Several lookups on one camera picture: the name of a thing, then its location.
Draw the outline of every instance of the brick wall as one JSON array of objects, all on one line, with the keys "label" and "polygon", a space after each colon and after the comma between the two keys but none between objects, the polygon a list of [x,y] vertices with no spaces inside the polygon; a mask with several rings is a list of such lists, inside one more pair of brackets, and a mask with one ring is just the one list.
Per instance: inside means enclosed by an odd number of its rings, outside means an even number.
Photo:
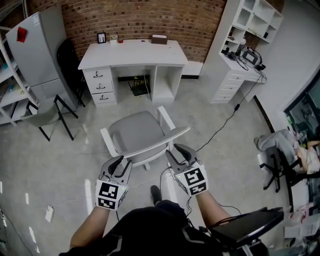
[{"label": "brick wall", "polygon": [[82,57],[97,33],[147,39],[154,33],[177,40],[190,61],[203,62],[226,0],[29,0],[30,14],[62,5],[66,34]]}]

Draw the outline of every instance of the small box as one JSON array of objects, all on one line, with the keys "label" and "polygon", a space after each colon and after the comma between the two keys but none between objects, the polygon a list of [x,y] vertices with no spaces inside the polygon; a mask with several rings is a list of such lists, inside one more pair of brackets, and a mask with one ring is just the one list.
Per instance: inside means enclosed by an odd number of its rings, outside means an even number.
[{"label": "small box", "polygon": [[168,37],[166,34],[152,34],[151,44],[166,45]]}]

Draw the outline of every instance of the gray chair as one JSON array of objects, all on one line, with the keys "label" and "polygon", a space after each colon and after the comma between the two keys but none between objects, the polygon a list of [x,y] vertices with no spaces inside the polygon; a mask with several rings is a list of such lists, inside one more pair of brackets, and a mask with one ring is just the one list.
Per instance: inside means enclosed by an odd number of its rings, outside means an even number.
[{"label": "gray chair", "polygon": [[[37,114],[32,114],[30,110],[30,106],[35,108],[37,110]],[[62,109],[66,108],[68,111],[70,111],[71,114],[74,115],[75,118],[78,118],[75,112],[71,110],[71,108],[58,96],[56,95],[55,98],[49,98],[44,101],[41,101],[39,104],[39,107],[32,104],[30,101],[28,102],[26,109],[29,111],[29,113],[26,113],[25,115],[21,116],[21,120],[24,122],[27,122],[35,127],[38,127],[39,130],[42,132],[44,137],[50,141],[50,138],[45,133],[45,131],[41,128],[42,126],[51,125],[61,119],[66,131],[68,132],[71,140],[74,140],[74,137],[72,136],[66,121],[64,120],[64,117],[62,115]]]},{"label": "gray chair", "polygon": [[[171,151],[173,140],[190,130],[190,127],[176,128],[163,106],[157,108],[157,115],[158,120],[148,111],[138,112],[116,121],[108,130],[100,130],[110,154],[114,158],[124,157],[123,166],[131,161],[132,167],[144,165],[149,170],[150,161],[166,150]],[[165,124],[169,128],[167,133],[163,130]]]}]

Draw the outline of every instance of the hand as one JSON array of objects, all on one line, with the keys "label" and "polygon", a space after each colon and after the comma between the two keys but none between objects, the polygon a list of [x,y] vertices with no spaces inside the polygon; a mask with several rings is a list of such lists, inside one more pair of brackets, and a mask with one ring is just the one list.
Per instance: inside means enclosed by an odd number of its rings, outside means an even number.
[{"label": "hand", "polygon": [[294,154],[300,159],[304,157],[302,150],[300,148],[295,149]]}]

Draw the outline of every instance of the chair seat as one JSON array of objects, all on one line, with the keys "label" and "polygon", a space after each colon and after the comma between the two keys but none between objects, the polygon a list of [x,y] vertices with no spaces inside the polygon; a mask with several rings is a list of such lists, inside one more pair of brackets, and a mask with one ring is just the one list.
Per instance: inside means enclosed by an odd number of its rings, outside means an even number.
[{"label": "chair seat", "polygon": [[[119,154],[134,152],[152,146],[165,136],[154,116],[148,111],[138,112],[124,117],[109,128],[109,134]],[[167,147],[163,144],[144,153],[128,158],[132,163],[139,163],[160,153]]]}]

